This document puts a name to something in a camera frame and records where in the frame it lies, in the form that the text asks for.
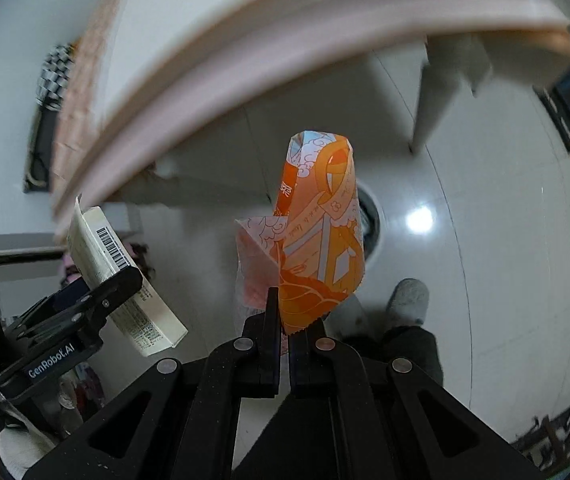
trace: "barcode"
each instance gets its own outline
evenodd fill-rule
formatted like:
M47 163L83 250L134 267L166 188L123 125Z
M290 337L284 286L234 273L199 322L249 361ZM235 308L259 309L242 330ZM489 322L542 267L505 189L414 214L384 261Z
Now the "barcode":
M118 267L118 270L123 270L125 267L129 267L129 262L127 258L123 256L123 253L120 252L120 248L114 241L114 238L111 237L111 233L107 229L107 227L101 227L96 232L100 241L107 249L107 252L110 253L111 259L114 260L114 263Z

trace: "gray pants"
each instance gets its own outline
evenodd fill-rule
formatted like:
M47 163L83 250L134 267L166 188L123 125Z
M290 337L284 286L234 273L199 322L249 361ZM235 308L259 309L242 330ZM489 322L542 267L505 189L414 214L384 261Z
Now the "gray pants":
M436 338L420 326L399 326L385 332L380 343L367 336L347 338L344 343L354 348L361 357L390 362L405 357L414 362L439 386L443 386L443 368L439 360Z

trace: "gray slipper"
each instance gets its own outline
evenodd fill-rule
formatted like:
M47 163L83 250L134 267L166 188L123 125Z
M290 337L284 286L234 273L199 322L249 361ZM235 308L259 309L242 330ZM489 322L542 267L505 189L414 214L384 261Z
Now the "gray slipper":
M385 330L397 326L421 326L425 322L430 291L415 278L406 278L396 285L385 308Z

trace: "white fabric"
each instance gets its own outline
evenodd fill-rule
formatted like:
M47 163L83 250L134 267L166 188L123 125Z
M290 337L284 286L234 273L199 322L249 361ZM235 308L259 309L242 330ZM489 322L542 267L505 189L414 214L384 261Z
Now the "white fabric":
M25 424L0 432L0 460L8 473L20 480L31 466L56 447L56 441L38 430L23 414L7 402L2 410Z

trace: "orange packaging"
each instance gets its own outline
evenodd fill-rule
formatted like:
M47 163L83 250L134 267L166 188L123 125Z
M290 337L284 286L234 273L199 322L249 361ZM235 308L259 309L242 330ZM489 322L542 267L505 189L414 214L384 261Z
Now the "orange packaging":
M305 131L289 142L283 180L269 217L238 221L243 303L265 308L279 287L286 334L308 327L361 283L361 213L347 138Z

